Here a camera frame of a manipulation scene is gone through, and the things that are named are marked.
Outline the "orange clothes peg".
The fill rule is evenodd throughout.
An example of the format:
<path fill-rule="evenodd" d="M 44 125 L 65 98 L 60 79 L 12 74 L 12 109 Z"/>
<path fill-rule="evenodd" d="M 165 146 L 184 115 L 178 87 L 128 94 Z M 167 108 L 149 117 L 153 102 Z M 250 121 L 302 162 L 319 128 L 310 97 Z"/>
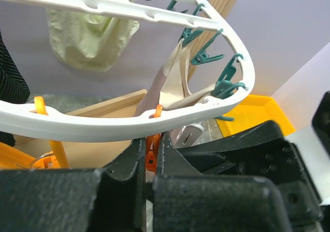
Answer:
<path fill-rule="evenodd" d="M 155 134 L 146 137 L 146 159 L 145 168 L 148 171 L 156 173 L 157 157 L 161 134 Z"/>

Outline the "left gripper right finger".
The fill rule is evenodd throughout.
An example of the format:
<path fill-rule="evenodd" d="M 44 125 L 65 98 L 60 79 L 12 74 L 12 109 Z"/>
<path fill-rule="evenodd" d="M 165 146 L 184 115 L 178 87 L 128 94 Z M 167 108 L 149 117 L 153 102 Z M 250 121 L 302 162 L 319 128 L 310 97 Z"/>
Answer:
<path fill-rule="evenodd" d="M 157 174 L 175 176 L 202 176 L 173 146 L 170 133 L 161 136 L 157 155 Z"/>

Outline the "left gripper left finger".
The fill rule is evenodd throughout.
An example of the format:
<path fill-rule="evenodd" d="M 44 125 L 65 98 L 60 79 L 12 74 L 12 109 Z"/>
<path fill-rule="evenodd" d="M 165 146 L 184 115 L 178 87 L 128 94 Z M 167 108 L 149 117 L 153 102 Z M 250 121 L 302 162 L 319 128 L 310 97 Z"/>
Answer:
<path fill-rule="evenodd" d="M 144 138 L 104 166 L 97 194 L 98 231 L 146 231 Z"/>

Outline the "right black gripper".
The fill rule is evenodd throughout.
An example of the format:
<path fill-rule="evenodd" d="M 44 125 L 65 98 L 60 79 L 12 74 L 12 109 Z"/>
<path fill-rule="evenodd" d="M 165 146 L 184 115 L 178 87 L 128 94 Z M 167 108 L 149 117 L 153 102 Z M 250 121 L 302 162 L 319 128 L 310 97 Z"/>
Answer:
<path fill-rule="evenodd" d="M 282 194 L 294 229 L 324 229 L 325 209 L 312 177 L 298 148 L 285 139 L 276 122 L 269 120 L 232 136 L 178 151 L 202 174 L 271 180 Z"/>

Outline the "white clip hanger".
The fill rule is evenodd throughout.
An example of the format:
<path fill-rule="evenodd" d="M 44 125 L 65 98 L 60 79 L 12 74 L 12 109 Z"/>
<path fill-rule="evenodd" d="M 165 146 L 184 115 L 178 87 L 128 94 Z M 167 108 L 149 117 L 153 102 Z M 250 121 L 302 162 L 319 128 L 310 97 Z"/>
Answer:
<path fill-rule="evenodd" d="M 52 107 L 48 107 L 48 115 L 40 115 L 35 113 L 33 104 L 1 102 L 1 131 L 37 139 L 89 143 L 143 138 L 223 115 L 241 103 L 254 87 L 254 65 L 245 45 L 208 0 L 178 0 L 191 4 L 203 3 L 205 17 L 120 0 L 3 1 L 152 23 L 154 28 L 146 32 L 145 38 L 135 41 L 136 47 L 125 55 L 120 70 L 110 70 L 110 83 L 96 88 L 98 95 L 105 91 L 122 94 L 132 90 L 137 83 L 148 82 L 155 67 L 147 69 L 145 65 L 152 63 L 155 54 L 163 56 L 177 42 L 178 36 L 168 33 L 170 25 L 219 31 L 239 55 L 244 86 L 226 99 L 208 96 L 201 104 L 164 111 L 159 118 L 154 117 L 155 110 L 132 118 L 91 118 L 63 114 Z M 162 39 L 156 37 L 156 27 L 164 35 Z"/>

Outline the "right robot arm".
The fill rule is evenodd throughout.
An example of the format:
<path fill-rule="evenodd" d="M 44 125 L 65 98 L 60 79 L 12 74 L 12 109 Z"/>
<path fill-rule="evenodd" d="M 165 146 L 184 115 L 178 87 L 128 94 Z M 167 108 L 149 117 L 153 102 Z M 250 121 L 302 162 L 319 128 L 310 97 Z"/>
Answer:
<path fill-rule="evenodd" d="M 279 188 L 294 231 L 329 231 L 329 93 L 311 123 L 284 136 L 267 120 L 215 141 L 181 148 L 203 174 L 261 176 Z"/>

